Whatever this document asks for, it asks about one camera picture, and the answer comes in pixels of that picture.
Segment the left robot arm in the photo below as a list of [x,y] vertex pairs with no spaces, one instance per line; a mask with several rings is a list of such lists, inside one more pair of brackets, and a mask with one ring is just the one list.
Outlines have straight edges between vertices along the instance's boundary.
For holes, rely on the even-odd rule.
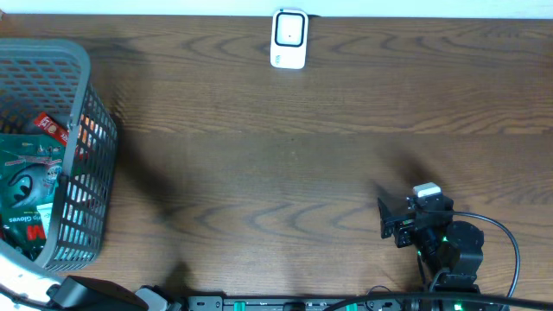
[[158,310],[182,309],[182,303],[155,288],[132,292],[114,282],[67,276],[63,279],[21,259],[1,254],[2,310]]

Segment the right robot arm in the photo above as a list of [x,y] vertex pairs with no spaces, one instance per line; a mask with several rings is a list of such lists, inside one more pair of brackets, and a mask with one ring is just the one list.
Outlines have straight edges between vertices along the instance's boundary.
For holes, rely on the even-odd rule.
[[483,261],[484,234],[466,221],[453,220],[454,201],[444,194],[406,198],[409,211],[394,215],[378,199],[382,238],[393,237],[398,248],[415,246],[419,252],[419,272],[429,292],[479,293],[475,284]]

